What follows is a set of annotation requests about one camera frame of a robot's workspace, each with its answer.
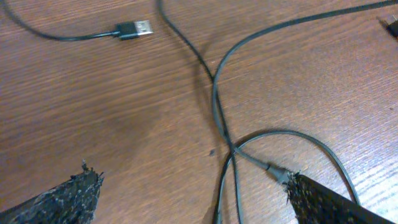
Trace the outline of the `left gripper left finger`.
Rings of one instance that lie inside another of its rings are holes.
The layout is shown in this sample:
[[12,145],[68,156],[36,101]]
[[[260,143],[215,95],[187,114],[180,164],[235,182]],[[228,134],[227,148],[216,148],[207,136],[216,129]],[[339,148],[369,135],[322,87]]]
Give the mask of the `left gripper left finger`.
[[81,168],[81,173],[1,212],[1,223],[92,223],[104,176],[89,168],[85,161]]

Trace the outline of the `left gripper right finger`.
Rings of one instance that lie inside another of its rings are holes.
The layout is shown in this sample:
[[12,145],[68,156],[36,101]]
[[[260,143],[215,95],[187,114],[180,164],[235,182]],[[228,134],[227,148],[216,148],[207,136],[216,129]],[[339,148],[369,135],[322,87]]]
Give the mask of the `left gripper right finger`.
[[299,223],[394,224],[299,173],[288,175],[285,189]]

